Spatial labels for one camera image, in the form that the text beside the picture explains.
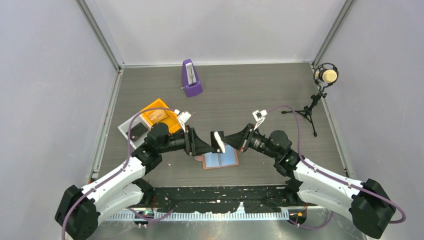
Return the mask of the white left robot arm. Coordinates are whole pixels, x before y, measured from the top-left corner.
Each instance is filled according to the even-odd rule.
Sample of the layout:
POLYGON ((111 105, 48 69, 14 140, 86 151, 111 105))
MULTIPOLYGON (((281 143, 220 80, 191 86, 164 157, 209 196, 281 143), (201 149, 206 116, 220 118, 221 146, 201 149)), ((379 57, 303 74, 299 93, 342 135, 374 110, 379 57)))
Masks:
POLYGON ((143 176, 163 160, 162 154, 183 150, 189 156, 223 153, 223 131, 211 132, 211 143, 201 140, 193 127, 170 133, 159 122, 147 133, 144 143, 129 151, 127 159, 103 177, 83 187, 67 188, 54 219, 61 226, 61 237, 86 240, 98 225, 120 210, 139 204, 153 204, 155 191, 143 176))

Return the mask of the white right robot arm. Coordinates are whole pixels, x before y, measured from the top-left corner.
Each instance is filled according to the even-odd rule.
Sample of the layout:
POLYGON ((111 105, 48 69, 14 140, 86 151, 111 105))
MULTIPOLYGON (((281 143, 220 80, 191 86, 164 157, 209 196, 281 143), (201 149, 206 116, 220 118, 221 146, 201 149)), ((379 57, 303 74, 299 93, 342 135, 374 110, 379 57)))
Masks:
POLYGON ((382 237, 396 212, 379 182, 355 180, 322 168, 293 150, 283 130, 265 136, 249 123, 221 140, 240 152, 252 149, 274 159, 276 171, 290 178, 285 198, 291 205, 304 202, 327 208, 371 238, 382 237))

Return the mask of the orange leather card holder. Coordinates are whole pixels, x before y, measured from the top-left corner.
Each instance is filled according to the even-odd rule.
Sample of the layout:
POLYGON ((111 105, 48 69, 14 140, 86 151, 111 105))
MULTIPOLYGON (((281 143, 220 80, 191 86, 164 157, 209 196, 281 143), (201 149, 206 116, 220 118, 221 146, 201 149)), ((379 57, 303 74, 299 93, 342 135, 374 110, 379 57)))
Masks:
POLYGON ((225 153, 209 152, 195 156, 194 159, 202 162, 204 170, 232 167, 239 164, 237 151, 229 145, 225 146, 225 153))

